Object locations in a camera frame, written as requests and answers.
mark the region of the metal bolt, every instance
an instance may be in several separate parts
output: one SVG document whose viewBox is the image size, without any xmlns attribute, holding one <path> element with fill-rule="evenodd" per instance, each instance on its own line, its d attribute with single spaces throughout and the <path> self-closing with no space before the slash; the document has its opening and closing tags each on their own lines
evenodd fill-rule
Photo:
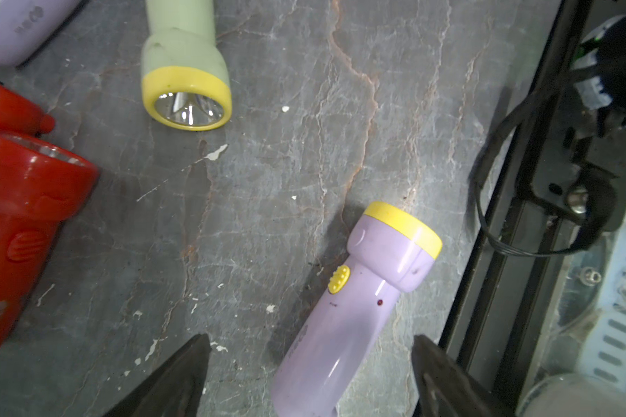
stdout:
<svg viewBox="0 0 626 417">
<path fill-rule="evenodd" d="M 603 280 L 603 276 L 599 271 L 590 266 L 587 266 L 580 273 L 579 280 L 582 281 L 582 283 L 586 286 L 594 287 Z"/>
<path fill-rule="evenodd" d="M 577 214 L 584 214 L 587 212 L 587 200 L 589 199 L 589 192 L 584 187 L 573 188 L 565 198 L 566 204 Z"/>
</svg>

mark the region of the red flashlight button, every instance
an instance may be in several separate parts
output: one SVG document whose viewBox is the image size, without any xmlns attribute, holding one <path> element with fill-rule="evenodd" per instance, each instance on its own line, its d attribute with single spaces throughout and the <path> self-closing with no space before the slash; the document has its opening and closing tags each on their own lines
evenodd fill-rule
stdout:
<svg viewBox="0 0 626 417">
<path fill-rule="evenodd" d="M 32 260 L 47 249 L 48 241 L 47 236 L 39 230 L 22 231 L 9 243 L 7 257 L 13 262 Z"/>
</svg>

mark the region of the perforated metal panel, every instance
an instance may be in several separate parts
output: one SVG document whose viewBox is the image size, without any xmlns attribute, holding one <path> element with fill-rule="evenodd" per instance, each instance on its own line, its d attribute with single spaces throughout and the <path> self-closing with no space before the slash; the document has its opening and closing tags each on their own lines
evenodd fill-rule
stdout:
<svg viewBox="0 0 626 417">
<path fill-rule="evenodd" d="M 582 346 L 577 371 L 626 390 L 626 217 L 600 285 L 597 320 Z"/>
</svg>

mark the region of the gray marble surface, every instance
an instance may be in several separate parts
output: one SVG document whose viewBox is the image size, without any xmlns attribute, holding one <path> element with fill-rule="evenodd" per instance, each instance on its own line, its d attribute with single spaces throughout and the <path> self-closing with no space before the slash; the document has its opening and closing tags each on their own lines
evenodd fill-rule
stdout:
<svg viewBox="0 0 626 417">
<path fill-rule="evenodd" d="M 47 140 L 101 168 L 0 348 L 0 416 L 100 416 L 198 332 L 226 348 L 199 415 L 273 416 L 271 377 L 376 199 L 444 247 L 340 415 L 410 415 L 412 337 L 439 337 L 475 239 L 468 172 L 501 91 L 533 77 L 557 7 L 218 1 L 234 114 L 187 133 L 142 108 L 143 2 L 88 1 L 30 62 L 0 69 L 56 118 Z"/>
</svg>

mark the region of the black wire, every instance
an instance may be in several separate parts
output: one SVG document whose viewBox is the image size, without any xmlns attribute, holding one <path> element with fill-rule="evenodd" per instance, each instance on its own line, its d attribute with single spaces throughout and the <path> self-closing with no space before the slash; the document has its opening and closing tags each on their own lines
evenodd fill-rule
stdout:
<svg viewBox="0 0 626 417">
<path fill-rule="evenodd" d="M 499 252 L 501 255 L 550 257 L 557 255 L 575 254 L 576 252 L 583 250 L 582 248 L 568 247 L 567 249 L 555 250 L 552 252 L 527 252 L 525 250 L 519 249 L 518 247 L 514 247 L 504 242 L 501 242 L 499 238 L 493 236 L 492 233 L 489 231 L 487 219 L 482 213 L 482 208 L 480 206 L 480 185 L 477 182 L 473 183 L 473 196 L 475 198 L 475 207 L 478 213 L 478 219 L 480 220 L 480 229 L 482 229 L 484 235 L 487 237 L 489 244 L 494 248 L 496 252 Z"/>
<path fill-rule="evenodd" d="M 501 121 L 501 123 L 499 123 L 496 129 L 494 129 L 492 134 L 488 137 L 484 152 L 480 157 L 479 164 L 477 165 L 473 173 L 473 178 L 471 179 L 471 193 L 473 195 L 473 199 L 475 200 L 475 207 L 480 221 L 480 229 L 482 229 L 484 235 L 489 241 L 489 244 L 496 252 L 499 252 L 502 255 L 511 256 L 551 257 L 575 254 L 576 252 L 585 250 L 584 247 L 575 247 L 573 245 L 562 250 L 549 252 L 528 252 L 502 242 L 500 238 L 492 235 L 489 230 L 487 219 L 482 213 L 482 207 L 480 205 L 480 191 L 482 190 L 482 185 L 487 180 L 487 177 L 489 177 L 489 172 L 491 171 L 494 160 L 500 153 L 501 147 L 513 129 L 515 129 L 530 114 L 543 105 L 549 98 L 559 93 L 566 86 L 585 79 L 590 79 L 601 73 L 626 74 L 626 55 L 618 57 L 610 62 L 582 69 L 574 69 L 560 74 L 558 77 L 553 79 L 551 83 L 544 85 L 526 96 L 526 98 L 515 106 L 515 109 L 513 109 Z"/>
</svg>

